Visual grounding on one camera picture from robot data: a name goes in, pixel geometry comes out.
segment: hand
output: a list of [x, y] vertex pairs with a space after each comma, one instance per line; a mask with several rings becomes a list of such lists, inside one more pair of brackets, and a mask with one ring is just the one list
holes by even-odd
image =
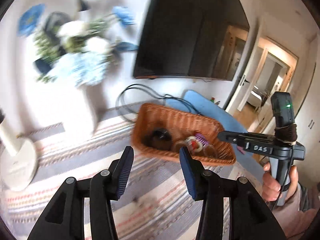
[[[266, 201], [275, 201], [280, 193], [281, 185], [271, 176], [270, 163], [264, 165], [263, 170], [265, 171], [265, 173], [262, 177], [262, 198]], [[290, 168], [289, 176], [291, 184], [289, 186], [287, 197], [285, 198], [285, 200], [289, 199], [296, 192], [298, 186], [299, 177], [296, 166], [292, 166]]]

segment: wooden floor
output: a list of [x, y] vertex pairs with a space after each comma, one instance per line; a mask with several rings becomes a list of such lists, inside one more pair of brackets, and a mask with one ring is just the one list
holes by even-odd
[[251, 124], [258, 119], [258, 114], [252, 105], [245, 103], [242, 111], [236, 110], [233, 117], [248, 130]]

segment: green leaves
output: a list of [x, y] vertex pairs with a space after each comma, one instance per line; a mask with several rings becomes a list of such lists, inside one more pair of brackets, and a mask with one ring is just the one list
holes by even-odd
[[75, 36], [69, 37], [63, 47], [68, 53], [83, 52], [83, 47], [85, 46], [85, 37]]
[[90, 23], [89, 35], [90, 36], [100, 36], [102, 32], [110, 28], [109, 22], [105, 19], [98, 19]]
[[41, 82], [47, 84], [48, 82], [54, 82], [56, 79], [57, 79], [56, 77], [50, 77], [50, 76], [41, 74], [40, 76], [38, 76], [36, 81], [37, 82], [41, 81]]
[[35, 45], [38, 48], [37, 55], [48, 64], [53, 64], [61, 57], [60, 46], [54, 45], [43, 30], [36, 32]]

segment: white lamp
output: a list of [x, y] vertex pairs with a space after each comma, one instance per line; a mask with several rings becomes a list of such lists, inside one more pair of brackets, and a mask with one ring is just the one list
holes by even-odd
[[25, 189], [37, 168], [37, 154], [28, 138], [17, 138], [0, 111], [0, 139], [5, 146], [0, 157], [0, 173], [4, 183], [13, 191]]

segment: black cable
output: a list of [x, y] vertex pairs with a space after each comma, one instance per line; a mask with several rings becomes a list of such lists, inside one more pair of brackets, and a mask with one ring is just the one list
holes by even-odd
[[259, 162], [262, 162], [264, 160], [264, 158], [266, 158], [267, 156], [264, 156]]
[[164, 96], [161, 96], [160, 94], [158, 94], [155, 90], [153, 90], [152, 88], [143, 85], [143, 84], [132, 84], [128, 87], [126, 87], [118, 96], [118, 98], [116, 99], [116, 111], [118, 112], [118, 114], [126, 121], [134, 123], [133, 120], [130, 120], [129, 118], [125, 117], [124, 114], [120, 111], [120, 103], [122, 104], [122, 107], [125, 108], [129, 113], [132, 114], [137, 114], [137, 112], [135, 112], [134, 110], [132, 110], [129, 106], [126, 105], [125, 101], [124, 101], [124, 94], [126, 91], [130, 90], [130, 89], [137, 89], [140, 91], [145, 92], [146, 94], [148, 94], [149, 96], [153, 97], [154, 99], [158, 99], [158, 100], [163, 100], [164, 103], [167, 99], [173, 99], [173, 100], [177, 100], [179, 102], [181, 102], [187, 109], [189, 112], [192, 112], [192, 109], [199, 115], [201, 115], [201, 113], [195, 108], [195, 106], [193, 104], [191, 104], [189, 101], [183, 99], [183, 98], [177, 98], [174, 97], [172, 95], [169, 94], [165, 94]]
[[273, 210], [273, 209], [275, 208], [275, 206], [277, 205], [277, 203], [278, 203], [278, 201], [279, 201], [280, 195], [281, 195], [281, 193], [283, 192], [283, 188], [284, 188], [285, 182], [287, 181], [287, 178], [288, 178], [288, 175], [289, 175], [289, 171], [290, 171], [290, 169], [291, 169], [292, 164], [293, 164], [293, 153], [291, 153], [289, 168], [287, 169], [287, 173], [286, 173], [286, 175], [285, 175], [284, 182], [283, 182], [283, 184], [282, 184], [282, 186], [281, 186], [280, 193], [279, 193], [276, 201], [274, 202], [271, 210]]

